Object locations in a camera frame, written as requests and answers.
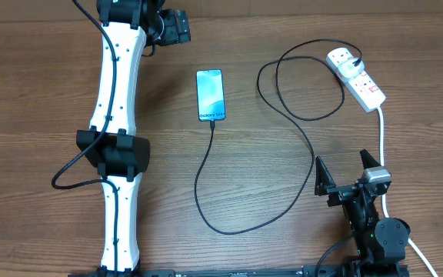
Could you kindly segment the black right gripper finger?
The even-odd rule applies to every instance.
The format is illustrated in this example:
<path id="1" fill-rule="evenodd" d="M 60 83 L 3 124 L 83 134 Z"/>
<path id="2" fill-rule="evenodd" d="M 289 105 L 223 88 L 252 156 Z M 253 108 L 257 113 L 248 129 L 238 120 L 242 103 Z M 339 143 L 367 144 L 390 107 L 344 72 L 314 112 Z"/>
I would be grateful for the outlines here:
<path id="1" fill-rule="evenodd" d="M 336 187 L 335 181 L 328 171 L 322 158 L 318 156 L 315 159 L 316 165 L 316 178 L 315 178 L 315 195 L 323 196 L 327 195 L 330 189 Z"/>
<path id="2" fill-rule="evenodd" d="M 381 166 L 381 163 L 376 161 L 366 149 L 362 149 L 359 153 L 363 169 L 371 169 Z"/>

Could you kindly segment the blue Galaxy smartphone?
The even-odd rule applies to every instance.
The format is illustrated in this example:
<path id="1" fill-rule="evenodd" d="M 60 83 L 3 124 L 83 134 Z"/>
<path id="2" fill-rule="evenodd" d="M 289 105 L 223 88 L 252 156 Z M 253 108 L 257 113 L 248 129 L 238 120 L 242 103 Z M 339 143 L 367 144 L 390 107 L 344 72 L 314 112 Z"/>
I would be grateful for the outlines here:
<path id="1" fill-rule="evenodd" d="M 196 72 L 198 119 L 201 122 L 226 119 L 225 93 L 221 69 Z"/>

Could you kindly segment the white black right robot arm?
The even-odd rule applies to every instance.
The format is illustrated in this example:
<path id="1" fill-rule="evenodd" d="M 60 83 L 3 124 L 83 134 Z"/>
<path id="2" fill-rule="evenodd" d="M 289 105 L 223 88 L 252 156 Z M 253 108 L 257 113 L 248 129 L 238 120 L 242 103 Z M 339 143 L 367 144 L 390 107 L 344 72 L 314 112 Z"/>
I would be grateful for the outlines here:
<path id="1" fill-rule="evenodd" d="M 356 256 L 345 258 L 341 265 L 329 272 L 329 276 L 405 277 L 408 267 L 402 265 L 405 247 L 411 228 L 407 222 L 397 218 L 378 215 L 375 200 L 384 196 L 391 184 L 391 173 L 371 154 L 360 151 L 364 171 L 361 178 L 351 185 L 336 185 L 321 157 L 315 159 L 315 194 L 328 196 L 328 206 L 341 206 L 351 228 L 351 234 L 335 243 L 318 260 L 314 275 L 320 276 L 322 263 L 335 249 L 354 239 L 358 250 Z"/>

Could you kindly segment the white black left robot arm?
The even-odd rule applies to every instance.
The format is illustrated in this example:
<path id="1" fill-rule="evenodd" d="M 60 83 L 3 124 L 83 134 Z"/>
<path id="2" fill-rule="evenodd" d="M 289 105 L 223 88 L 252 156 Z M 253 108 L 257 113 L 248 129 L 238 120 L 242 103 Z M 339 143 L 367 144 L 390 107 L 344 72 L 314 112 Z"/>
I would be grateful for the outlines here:
<path id="1" fill-rule="evenodd" d="M 137 276 L 138 191 L 150 142 L 136 135 L 135 99 L 145 48 L 190 42 L 188 15 L 162 1 L 98 0 L 102 68 L 98 100 L 76 143 L 98 172 L 105 197 L 105 245 L 93 276 Z"/>

